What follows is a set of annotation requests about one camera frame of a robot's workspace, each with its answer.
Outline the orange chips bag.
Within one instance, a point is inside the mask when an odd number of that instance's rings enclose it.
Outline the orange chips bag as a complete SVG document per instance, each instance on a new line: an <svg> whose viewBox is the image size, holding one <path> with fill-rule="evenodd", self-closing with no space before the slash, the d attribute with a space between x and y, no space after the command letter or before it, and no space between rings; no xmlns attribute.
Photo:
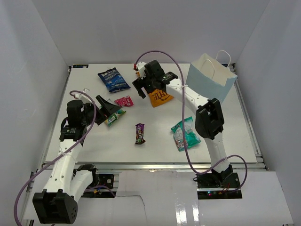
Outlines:
<svg viewBox="0 0 301 226"><path fill-rule="evenodd" d="M154 90L153 92L149 93L148 96L150 98L151 105L154 108L163 105L174 98L160 89Z"/></svg>

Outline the green Fox's candy packet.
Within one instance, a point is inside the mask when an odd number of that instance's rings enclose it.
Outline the green Fox's candy packet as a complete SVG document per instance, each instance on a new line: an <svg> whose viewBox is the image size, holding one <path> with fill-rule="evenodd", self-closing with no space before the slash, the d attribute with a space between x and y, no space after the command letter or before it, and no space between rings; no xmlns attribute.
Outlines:
<svg viewBox="0 0 301 226"><path fill-rule="evenodd" d="M111 125L113 125L121 116L123 116L126 113L126 111L119 109L117 110L115 113L113 113L112 115L110 115L105 123L108 127L110 127Z"/></svg>

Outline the teal snack packet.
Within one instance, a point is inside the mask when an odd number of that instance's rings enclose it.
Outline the teal snack packet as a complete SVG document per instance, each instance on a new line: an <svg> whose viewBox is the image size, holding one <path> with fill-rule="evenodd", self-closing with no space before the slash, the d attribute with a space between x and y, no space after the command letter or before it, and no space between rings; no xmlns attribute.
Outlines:
<svg viewBox="0 0 301 226"><path fill-rule="evenodd" d="M182 121L178 122L171 128L173 139L179 152L184 151L186 144L187 149L190 149L201 143L200 138L194 133L193 118L188 117L184 119L184 127Z"/></svg>

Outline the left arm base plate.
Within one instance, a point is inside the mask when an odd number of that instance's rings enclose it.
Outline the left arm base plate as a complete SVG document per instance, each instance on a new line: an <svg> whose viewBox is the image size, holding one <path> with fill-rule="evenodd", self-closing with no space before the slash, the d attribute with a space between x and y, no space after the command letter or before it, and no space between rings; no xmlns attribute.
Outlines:
<svg viewBox="0 0 301 226"><path fill-rule="evenodd" d="M113 174L96 174L94 176L93 182L87 187L87 189L95 186L106 186L112 189L114 185L114 175Z"/></svg>

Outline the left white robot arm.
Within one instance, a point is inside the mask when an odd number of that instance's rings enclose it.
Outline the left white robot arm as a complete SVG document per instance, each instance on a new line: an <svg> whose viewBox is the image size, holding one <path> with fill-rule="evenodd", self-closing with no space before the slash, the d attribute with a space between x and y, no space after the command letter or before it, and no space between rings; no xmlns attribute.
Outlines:
<svg viewBox="0 0 301 226"><path fill-rule="evenodd" d="M42 224L73 224L78 201L85 190L99 184L93 164L75 169L87 133L94 124L100 125L120 107L96 96L100 107L84 94L67 103L67 117L61 123L58 160L53 163L50 177L42 192L33 195L33 205Z"/></svg>

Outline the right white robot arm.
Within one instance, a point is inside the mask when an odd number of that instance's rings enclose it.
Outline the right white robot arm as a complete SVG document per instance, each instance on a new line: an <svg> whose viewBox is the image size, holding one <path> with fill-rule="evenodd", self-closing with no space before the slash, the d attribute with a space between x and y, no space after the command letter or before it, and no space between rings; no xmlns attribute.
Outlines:
<svg viewBox="0 0 301 226"><path fill-rule="evenodd" d="M223 144L224 117L220 101L201 96L185 85L182 75L164 72L156 60L135 63L134 70L138 77L133 85L139 96L145 98L146 94L159 89L181 100L183 108L188 107L195 114L195 130L204 139L209 152L213 184L225 187L233 169Z"/></svg>

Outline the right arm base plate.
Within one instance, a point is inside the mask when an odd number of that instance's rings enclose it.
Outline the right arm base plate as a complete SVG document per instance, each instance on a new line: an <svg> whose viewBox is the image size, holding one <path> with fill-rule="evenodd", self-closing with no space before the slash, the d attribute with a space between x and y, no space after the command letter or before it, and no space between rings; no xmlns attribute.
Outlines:
<svg viewBox="0 0 301 226"><path fill-rule="evenodd" d="M240 181L237 173L232 173L224 181L220 181L217 176L212 173L196 175L193 181L197 183L198 188L237 188L240 186Z"/></svg>

